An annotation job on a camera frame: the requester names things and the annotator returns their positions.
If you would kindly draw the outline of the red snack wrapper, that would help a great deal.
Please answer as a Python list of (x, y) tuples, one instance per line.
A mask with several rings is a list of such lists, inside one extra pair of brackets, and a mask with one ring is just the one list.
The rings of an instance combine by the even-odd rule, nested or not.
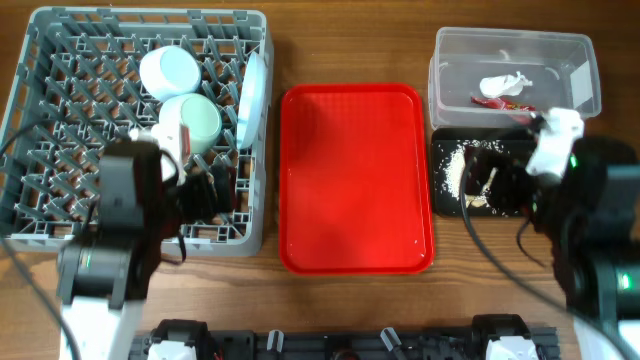
[(471, 96), (470, 100), (473, 104), (477, 104), (484, 108), (501, 110), (501, 111), (527, 112), (527, 115), (510, 115), (509, 116), (510, 119), (514, 120), (519, 124), (527, 124), (531, 119), (530, 113), (536, 111), (536, 108), (532, 105), (517, 104), (502, 97), (479, 98), (479, 97)]

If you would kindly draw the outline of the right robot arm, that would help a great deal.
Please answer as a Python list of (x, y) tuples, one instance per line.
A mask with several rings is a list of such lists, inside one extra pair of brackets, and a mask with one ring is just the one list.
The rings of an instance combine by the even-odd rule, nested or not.
[(639, 200), (639, 158), (613, 138), (587, 136), (569, 151), (562, 176), (530, 175), (504, 153), (470, 146), (461, 186), (489, 187), (489, 204), (518, 211), (552, 243), (553, 273), (565, 294), (558, 303), (496, 258), (510, 280), (576, 321), (583, 357), (639, 356), (639, 242), (632, 236)]

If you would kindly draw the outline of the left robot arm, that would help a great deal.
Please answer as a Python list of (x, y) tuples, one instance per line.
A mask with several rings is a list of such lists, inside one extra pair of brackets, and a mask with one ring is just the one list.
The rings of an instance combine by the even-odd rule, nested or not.
[(235, 206), (232, 169), (215, 165), (163, 178), (168, 151), (142, 141), (108, 145), (99, 161), (98, 216), (58, 253), (63, 359), (125, 359), (142, 318), (151, 277), (169, 238), (186, 248), (181, 227)]

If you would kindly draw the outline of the black plastic tray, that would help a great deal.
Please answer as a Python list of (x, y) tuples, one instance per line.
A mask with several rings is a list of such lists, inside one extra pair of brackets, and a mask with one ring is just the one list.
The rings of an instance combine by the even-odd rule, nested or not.
[[(430, 145), (430, 180), (433, 211), (444, 217), (460, 217), (459, 183), (465, 166), (465, 150), (499, 132), (498, 128), (450, 127), (435, 130)], [(483, 147), (526, 164), (536, 141), (526, 131), (511, 133)]]

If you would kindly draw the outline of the light green bowl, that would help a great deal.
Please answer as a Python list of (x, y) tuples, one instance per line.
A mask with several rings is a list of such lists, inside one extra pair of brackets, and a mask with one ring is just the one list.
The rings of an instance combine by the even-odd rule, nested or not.
[(177, 121), (188, 129), (191, 154), (212, 148), (222, 130), (217, 106), (206, 96), (190, 93), (172, 97), (163, 103), (159, 113), (162, 124)]

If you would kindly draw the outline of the clear plastic bin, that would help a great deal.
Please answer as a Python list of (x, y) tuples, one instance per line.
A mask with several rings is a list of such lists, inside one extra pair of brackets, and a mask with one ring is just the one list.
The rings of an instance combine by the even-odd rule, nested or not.
[(481, 98), (484, 78), (523, 75), (532, 84), (508, 100), (538, 111), (576, 110), (583, 119), (602, 111), (595, 49), (583, 34), (443, 27), (436, 34), (425, 102), (431, 127), (500, 128), (522, 111), (490, 109)]

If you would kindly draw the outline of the pile of white rice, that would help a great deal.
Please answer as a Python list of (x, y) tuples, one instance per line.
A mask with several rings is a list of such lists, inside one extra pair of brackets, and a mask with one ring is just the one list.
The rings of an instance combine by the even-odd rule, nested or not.
[[(479, 140), (450, 140), (438, 146), (444, 158), (439, 162), (438, 174), (442, 176), (437, 185), (437, 209), (442, 216), (459, 216), (459, 186), (466, 165), (465, 151), (480, 145)], [(467, 208), (470, 215), (496, 215), (497, 211), (489, 203), (488, 207)]]

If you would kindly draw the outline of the red plastic tray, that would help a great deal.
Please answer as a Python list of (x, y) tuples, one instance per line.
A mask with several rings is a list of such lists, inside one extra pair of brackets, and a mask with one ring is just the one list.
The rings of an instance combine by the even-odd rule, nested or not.
[(299, 275), (416, 274), (435, 258), (422, 100), (402, 83), (281, 101), (279, 256)]

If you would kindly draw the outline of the light blue round plate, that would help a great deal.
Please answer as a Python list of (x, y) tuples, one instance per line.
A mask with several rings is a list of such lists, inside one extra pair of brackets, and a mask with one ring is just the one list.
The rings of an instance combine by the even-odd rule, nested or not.
[(238, 108), (236, 146), (251, 147), (257, 137), (266, 100), (267, 67), (262, 56), (253, 53), (245, 68)]

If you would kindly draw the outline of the light blue cup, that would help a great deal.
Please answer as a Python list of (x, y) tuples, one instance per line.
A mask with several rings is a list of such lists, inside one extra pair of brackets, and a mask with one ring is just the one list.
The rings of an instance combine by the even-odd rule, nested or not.
[(156, 100), (193, 93), (201, 81), (196, 59), (178, 46), (164, 46), (148, 52), (140, 63), (140, 79)]

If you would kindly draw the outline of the peanut shells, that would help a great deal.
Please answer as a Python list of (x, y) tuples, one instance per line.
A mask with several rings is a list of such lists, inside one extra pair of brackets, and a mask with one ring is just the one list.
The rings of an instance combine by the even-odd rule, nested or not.
[(498, 169), (493, 168), (489, 174), (487, 182), (482, 186), (479, 195), (466, 195), (467, 208), (488, 207), (488, 196), (490, 195), (490, 187)]

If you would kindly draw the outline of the grey dishwasher rack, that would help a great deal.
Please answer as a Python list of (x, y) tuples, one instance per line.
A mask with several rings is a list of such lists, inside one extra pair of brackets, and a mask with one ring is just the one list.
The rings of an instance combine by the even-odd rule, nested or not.
[(1, 138), (1, 232), (18, 251), (54, 252), (96, 219), (98, 161), (104, 148), (160, 118), (143, 86), (143, 57), (164, 46), (198, 62), (199, 92), (222, 128), (212, 146), (186, 159), (189, 173), (235, 176), (231, 212), (184, 225), (165, 253), (253, 256), (262, 245), (266, 133), (249, 148), (236, 140), (244, 72), (252, 55), (266, 63), (274, 47), (257, 10), (42, 7), (30, 18)]

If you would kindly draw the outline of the white napkin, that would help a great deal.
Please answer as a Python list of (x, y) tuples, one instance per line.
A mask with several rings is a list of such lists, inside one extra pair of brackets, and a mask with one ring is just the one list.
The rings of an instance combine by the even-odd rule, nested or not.
[(520, 71), (515, 75), (507, 74), (496, 77), (486, 77), (480, 81), (479, 88), (486, 98), (499, 98), (502, 96), (518, 96), (525, 87), (531, 87), (533, 82), (527, 79)]

